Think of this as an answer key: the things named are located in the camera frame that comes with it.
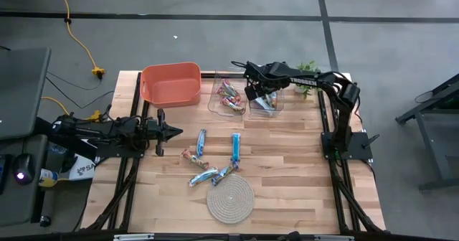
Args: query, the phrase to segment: orange basket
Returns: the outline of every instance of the orange basket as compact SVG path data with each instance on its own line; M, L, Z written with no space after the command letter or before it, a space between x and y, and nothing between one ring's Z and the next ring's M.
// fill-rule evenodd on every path
M199 103L201 69L194 62L150 65L141 75L141 96L156 108Z

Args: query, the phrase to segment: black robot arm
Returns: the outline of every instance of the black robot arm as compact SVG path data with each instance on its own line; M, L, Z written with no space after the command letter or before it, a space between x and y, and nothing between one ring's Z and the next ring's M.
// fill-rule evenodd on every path
M168 126L164 117L164 111L158 109L157 120L136 115L96 122L75 118L71 113L57 118L52 125L52 134L87 139L89 143L98 147L99 157L142 157L150 146L150 141L157 140L156 154L163 156L161 143L183 132L181 129Z
M253 62L245 65L233 62L245 68L247 79L245 93L248 100L254 100L265 94L288 87L291 83L322 89L339 112L331 144L338 152L345 152L351 139L351 113L359 100L360 88L337 72L302 72L290 68L284 62L258 66Z

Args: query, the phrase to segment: wrapped snack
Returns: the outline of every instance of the wrapped snack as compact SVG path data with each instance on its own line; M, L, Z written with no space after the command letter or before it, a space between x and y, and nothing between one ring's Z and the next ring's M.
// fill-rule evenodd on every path
M271 107L266 103L266 101L265 101L263 98L261 98L261 97L256 98L256 99L255 99L255 102L256 102L260 107L262 107L263 110L264 110L269 116L273 116L273 112L272 112L273 108L271 108Z
M209 162L204 162L200 159L198 159L198 157L196 156L192 156L190 153L189 153L189 150L185 148L185 150L181 153L181 156L188 159L190 161L190 163L193 163L193 164L196 164L197 166L199 166L200 168L202 168L203 170L207 170L209 168Z
M206 141L206 129L201 129L198 136L198 143L196 145L196 155L198 157L202 156L204 151L204 142Z
M239 153L240 153L240 142L241 142L241 134L240 133L233 133L231 135L232 139L232 162L239 162Z
M276 109L278 107L278 93L273 92L270 94L270 97L271 97L271 107Z
M235 105L233 104L230 100L228 100L228 98L222 98L222 100L220 101L223 105L226 105L227 107L230 107L231 109L233 109L235 112L237 113L244 113L244 108L241 108L240 106L238 105Z
M228 93L232 97L240 97L239 93L236 91L235 87L231 85L228 79L223 79L222 81L222 87L224 88L224 91Z
M273 101L271 100L271 96L268 94L265 94L265 101L266 103L272 108L273 107Z
M204 171L200 173L199 175L193 177L192 179L189 180L189 186L193 187L203 181L206 181L207 179L213 177L214 175L218 174L218 168L211 168L207 171Z
M228 94L223 87L220 87L218 90L217 90L217 93L219 95L221 95L223 98L228 98L229 101L231 101L231 103L235 104L235 105L239 105L239 103L241 102L241 96L238 95L237 97L233 97L231 96L230 94Z
M221 182L223 178L225 178L227 175L231 174L234 170L237 170L239 166L236 164L231 163L229 166L225 167L223 170L221 170L216 176L212 178L212 184L214 186L218 185L218 183Z

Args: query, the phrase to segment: gray floor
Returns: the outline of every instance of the gray floor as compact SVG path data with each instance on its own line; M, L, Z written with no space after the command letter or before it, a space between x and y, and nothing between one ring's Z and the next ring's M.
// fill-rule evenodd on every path
M80 12L154 14L320 15L318 0L69 0ZM457 17L458 0L326 0L330 16ZM62 0L0 0L0 9L64 11ZM119 70L193 61L203 70L230 60L291 65L315 60L330 70L321 22L74 19L73 32L108 72L101 87L84 91L55 82L79 104L115 87ZM416 123L398 126L394 118L415 105L414 97L458 72L459 24L332 23L341 72L361 87L361 114L374 142L374 168L387 229L405 235L459 239L459 188L419 193L417 185L437 178ZM62 19L0 18L0 45L12 49L52 48L49 71L91 87L97 80L84 50L67 35ZM52 86L44 95L61 100L86 117L105 109L111 95L84 110ZM42 102L40 116L53 120L62 111ZM71 230L80 216L88 183L68 183L56 191L55 222L48 229L23 225L0 235Z

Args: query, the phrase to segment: laptop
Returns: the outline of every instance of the laptop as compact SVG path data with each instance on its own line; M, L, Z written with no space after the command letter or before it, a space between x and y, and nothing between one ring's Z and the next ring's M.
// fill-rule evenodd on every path
M51 50L0 50L0 140L32 134Z

